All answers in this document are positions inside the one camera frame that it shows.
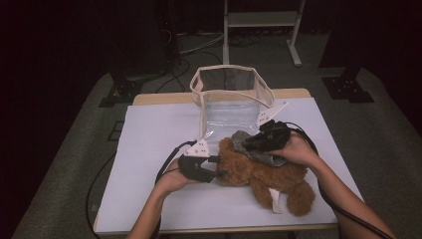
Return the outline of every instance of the table edge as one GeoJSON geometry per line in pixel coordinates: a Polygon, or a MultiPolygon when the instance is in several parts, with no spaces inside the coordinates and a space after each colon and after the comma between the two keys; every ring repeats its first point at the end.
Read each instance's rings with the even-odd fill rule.
{"type": "MultiPolygon", "coordinates": [[[[276,231],[303,231],[303,230],[334,230],[337,223],[308,224],[308,225],[278,225],[278,226],[253,226],[253,227],[227,227],[182,230],[160,230],[161,235],[201,234],[201,233],[245,233],[245,232],[276,232],[276,231]]],[[[128,231],[98,232],[99,235],[123,235],[128,231]]]]}
{"type": "MultiPolygon", "coordinates": [[[[291,98],[311,98],[311,94],[307,89],[272,89],[276,99],[291,98]]],[[[163,105],[163,104],[183,104],[193,103],[192,93],[161,93],[161,94],[140,94],[137,95],[132,105],[163,105]]]]}

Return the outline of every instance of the teddy bear leg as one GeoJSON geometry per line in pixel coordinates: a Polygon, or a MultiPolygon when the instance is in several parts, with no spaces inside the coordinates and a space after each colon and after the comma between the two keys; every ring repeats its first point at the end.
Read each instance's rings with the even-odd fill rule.
{"type": "Polygon", "coordinates": [[[267,209],[273,209],[273,198],[271,197],[268,186],[256,178],[251,178],[250,185],[252,193],[258,202],[267,209]]]}
{"type": "Polygon", "coordinates": [[[287,207],[292,214],[303,216],[311,211],[316,195],[306,181],[289,189],[287,194],[287,207]]]}

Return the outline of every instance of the white table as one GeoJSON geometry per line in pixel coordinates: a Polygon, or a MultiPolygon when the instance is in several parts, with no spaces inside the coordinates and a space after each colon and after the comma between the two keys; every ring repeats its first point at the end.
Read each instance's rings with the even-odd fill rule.
{"type": "MultiPolygon", "coordinates": [[[[321,157],[361,197],[309,92],[273,91],[276,98],[282,98],[276,104],[289,102],[275,120],[300,125],[315,142],[321,157]]],[[[128,107],[95,223],[96,233],[126,233],[131,229],[153,187],[157,171],[170,152],[184,141],[199,139],[199,111],[192,103],[191,94],[140,95],[134,106],[128,107]]],[[[312,211],[302,217],[289,213],[285,196],[280,199],[283,213],[275,214],[258,204],[249,186],[222,187],[217,180],[188,185],[166,199],[161,233],[335,228],[336,219],[318,193],[316,177],[309,172],[306,180],[314,189],[316,200],[312,211]]]]}

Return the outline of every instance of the gray cloth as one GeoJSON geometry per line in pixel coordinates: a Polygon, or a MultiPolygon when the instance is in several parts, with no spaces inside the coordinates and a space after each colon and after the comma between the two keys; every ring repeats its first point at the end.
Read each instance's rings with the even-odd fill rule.
{"type": "Polygon", "coordinates": [[[287,162],[284,158],[279,156],[272,156],[262,153],[261,151],[257,150],[246,150],[246,148],[242,145],[242,141],[250,137],[247,132],[238,130],[232,135],[232,140],[234,144],[235,151],[243,153],[247,155],[252,160],[263,162],[269,166],[282,166],[287,162]]]}

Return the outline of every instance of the clear plastic bag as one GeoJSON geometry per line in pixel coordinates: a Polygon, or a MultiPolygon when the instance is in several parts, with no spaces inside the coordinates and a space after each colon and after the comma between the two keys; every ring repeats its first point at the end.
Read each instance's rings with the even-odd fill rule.
{"type": "Polygon", "coordinates": [[[212,152],[222,138],[237,130],[258,133],[258,115],[271,108],[275,99],[255,69],[235,65],[199,68],[190,89],[201,108],[200,138],[212,152]]]}

